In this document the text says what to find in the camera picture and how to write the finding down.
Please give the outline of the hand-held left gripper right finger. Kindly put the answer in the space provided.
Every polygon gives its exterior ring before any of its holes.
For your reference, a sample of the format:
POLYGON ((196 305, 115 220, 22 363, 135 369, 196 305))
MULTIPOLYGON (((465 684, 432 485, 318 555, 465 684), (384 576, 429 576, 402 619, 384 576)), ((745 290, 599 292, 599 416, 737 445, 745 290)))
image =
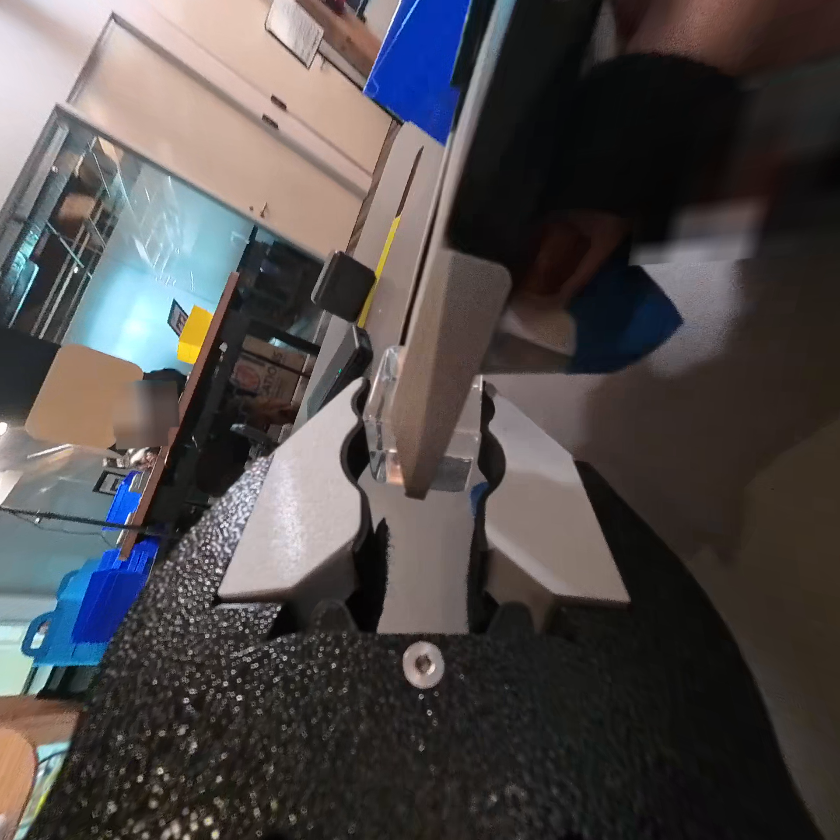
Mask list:
POLYGON ((482 390, 480 432, 468 603, 628 605, 571 454, 491 385, 482 390))

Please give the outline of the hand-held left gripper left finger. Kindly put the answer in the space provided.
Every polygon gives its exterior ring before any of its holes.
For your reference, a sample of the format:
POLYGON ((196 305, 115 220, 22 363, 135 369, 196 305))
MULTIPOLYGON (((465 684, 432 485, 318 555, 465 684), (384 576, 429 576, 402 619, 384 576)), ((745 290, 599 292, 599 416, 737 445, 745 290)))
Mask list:
POLYGON ((367 378, 353 380, 270 457, 221 603, 383 606, 385 523, 373 523, 359 484, 370 465, 361 416, 370 389, 367 378))

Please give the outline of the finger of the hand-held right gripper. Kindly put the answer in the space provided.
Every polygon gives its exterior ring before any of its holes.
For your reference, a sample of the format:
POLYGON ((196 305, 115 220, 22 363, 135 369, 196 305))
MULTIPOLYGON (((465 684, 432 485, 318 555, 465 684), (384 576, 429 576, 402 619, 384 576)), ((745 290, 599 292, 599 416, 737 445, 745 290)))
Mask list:
POLYGON ((545 317, 523 317, 506 309, 493 332, 482 361, 483 374, 554 374, 571 369, 576 352, 577 327, 574 318, 562 310, 545 317))
POLYGON ((405 494, 424 499, 511 293, 602 2, 470 2, 396 386, 405 494))

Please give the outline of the clear acrylic cube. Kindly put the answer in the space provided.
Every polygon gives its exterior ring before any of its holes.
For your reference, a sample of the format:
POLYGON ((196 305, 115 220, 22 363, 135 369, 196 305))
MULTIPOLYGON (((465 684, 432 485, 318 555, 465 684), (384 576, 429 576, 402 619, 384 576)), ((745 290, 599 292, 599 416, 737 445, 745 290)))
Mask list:
MULTIPOLYGON (((404 348, 400 345, 384 351, 362 414, 372 476, 377 482, 394 487, 404 487, 392 417, 403 356, 404 348)), ((478 375, 471 384, 453 437, 438 463, 430 490, 462 492, 470 487, 480 451, 483 391, 484 379, 478 375)))

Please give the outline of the person's right hand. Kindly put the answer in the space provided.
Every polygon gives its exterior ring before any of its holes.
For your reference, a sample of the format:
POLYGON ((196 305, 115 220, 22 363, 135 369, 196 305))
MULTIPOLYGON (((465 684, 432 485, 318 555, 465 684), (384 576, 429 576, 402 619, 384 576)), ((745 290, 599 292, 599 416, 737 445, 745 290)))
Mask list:
POLYGON ((634 229, 716 181, 745 77, 838 54, 838 2, 606 2, 620 50, 563 111, 553 193, 520 288, 561 306, 634 229))

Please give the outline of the black power bank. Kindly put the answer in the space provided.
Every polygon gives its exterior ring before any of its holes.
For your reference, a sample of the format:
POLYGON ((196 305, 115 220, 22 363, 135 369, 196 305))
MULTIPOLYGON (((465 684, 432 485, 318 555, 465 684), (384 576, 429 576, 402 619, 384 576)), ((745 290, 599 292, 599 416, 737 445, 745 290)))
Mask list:
POLYGON ((314 417, 350 383, 363 377, 373 360, 366 330, 353 324, 327 363, 308 399, 308 417, 314 417))

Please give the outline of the black adapter cube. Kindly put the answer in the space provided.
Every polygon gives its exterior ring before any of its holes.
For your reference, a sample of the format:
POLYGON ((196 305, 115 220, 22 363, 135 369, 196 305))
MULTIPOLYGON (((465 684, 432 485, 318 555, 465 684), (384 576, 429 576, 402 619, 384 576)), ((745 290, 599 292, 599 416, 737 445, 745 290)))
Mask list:
POLYGON ((357 322, 375 283, 375 272, 335 250, 325 261, 311 291, 311 302, 346 322, 357 322))

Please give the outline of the wooden desk with black legs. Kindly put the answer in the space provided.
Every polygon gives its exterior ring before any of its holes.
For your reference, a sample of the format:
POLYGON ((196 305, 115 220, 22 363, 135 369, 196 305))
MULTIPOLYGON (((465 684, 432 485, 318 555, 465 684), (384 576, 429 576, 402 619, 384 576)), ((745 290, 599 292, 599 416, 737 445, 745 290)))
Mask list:
POLYGON ((211 321, 208 323, 203 343, 197 353, 192 371, 187 377, 185 390, 179 401, 179 424, 173 427, 167 438, 167 445, 161 448, 154 462, 146 485, 141 493, 139 506, 133 514, 131 522, 123 530, 119 545, 121 560, 129 558, 134 544, 137 542, 144 527, 151 524, 151 510, 161 488, 165 488, 165 477, 171 461, 174 458, 176 446, 184 441, 185 435, 191 433, 197 422, 198 411, 203 405, 211 378, 215 373, 217 363, 221 358, 222 334, 225 319, 231 312, 235 292, 239 281, 238 272, 232 271, 226 281, 222 296, 216 306, 211 321))

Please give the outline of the cardboard box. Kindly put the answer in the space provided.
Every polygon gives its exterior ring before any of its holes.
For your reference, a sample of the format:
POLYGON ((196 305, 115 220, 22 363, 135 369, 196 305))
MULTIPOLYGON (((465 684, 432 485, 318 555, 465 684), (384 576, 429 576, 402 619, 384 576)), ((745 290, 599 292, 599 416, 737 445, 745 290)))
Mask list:
POLYGON ((285 343, 246 335, 228 381, 237 394, 279 400, 296 412, 313 365, 312 356, 285 343))

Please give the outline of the flat blue plastic bin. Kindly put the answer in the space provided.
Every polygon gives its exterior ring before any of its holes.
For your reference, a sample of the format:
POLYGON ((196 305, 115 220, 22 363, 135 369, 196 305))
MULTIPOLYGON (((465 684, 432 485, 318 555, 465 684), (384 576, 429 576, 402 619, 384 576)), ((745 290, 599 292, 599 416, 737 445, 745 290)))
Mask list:
POLYGON ((122 478, 104 520, 111 524, 101 527, 102 532, 114 531, 118 529, 118 526, 132 523, 145 487, 145 476, 144 472, 133 470, 122 478))

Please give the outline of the yellow box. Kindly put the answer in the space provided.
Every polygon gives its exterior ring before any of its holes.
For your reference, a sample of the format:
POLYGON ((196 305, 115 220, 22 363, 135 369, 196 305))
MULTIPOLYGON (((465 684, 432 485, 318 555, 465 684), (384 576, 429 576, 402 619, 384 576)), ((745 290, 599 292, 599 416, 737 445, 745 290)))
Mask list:
POLYGON ((185 364, 195 364, 204 341, 212 326, 214 314, 202 307, 193 306, 178 338, 176 357, 185 364))

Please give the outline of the large blue plastic bin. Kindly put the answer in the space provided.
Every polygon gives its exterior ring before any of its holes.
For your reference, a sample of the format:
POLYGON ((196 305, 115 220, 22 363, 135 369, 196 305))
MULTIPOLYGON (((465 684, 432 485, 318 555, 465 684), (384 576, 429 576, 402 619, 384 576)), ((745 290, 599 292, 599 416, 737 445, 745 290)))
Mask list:
POLYGON ((402 123, 446 145, 459 90, 452 84, 469 1, 402 1, 364 95, 402 123))

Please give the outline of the wooden panel on white stand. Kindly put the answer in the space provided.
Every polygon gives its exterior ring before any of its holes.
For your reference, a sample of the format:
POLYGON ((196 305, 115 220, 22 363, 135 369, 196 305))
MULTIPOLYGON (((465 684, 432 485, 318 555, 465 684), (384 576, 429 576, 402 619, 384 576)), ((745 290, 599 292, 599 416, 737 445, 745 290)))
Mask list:
POLYGON ((1 838, 14 838, 35 785, 37 748, 72 738, 81 703, 1 698, 1 838))
POLYGON ((33 439, 54 445, 109 449, 113 418, 130 384, 143 378, 135 363, 85 345, 59 348, 26 418, 33 439))

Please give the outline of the white double doors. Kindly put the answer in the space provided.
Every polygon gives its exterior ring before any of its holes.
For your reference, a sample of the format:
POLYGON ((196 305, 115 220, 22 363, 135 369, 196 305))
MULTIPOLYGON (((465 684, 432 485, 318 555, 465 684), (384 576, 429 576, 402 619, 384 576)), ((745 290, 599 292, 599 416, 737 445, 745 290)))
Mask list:
POLYGON ((112 142, 314 252, 350 238, 391 119, 267 2, 124 2, 67 108, 112 142))

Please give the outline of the paper notice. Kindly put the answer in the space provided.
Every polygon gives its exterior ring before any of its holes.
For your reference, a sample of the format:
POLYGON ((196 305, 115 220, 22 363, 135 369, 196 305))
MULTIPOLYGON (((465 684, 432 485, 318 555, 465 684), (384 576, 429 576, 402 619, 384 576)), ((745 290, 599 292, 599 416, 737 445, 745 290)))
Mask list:
POLYGON ((319 53, 323 27, 296 1, 271 1, 265 31, 307 70, 319 53))

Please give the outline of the wooden support post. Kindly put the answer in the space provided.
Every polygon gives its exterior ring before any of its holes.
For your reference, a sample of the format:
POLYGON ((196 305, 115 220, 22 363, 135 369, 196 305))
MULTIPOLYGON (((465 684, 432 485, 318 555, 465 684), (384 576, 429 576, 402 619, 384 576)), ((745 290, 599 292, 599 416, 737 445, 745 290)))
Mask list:
POLYGON ((363 88, 384 42, 399 1, 323 1, 339 22, 327 40, 331 48, 353 69, 363 88))

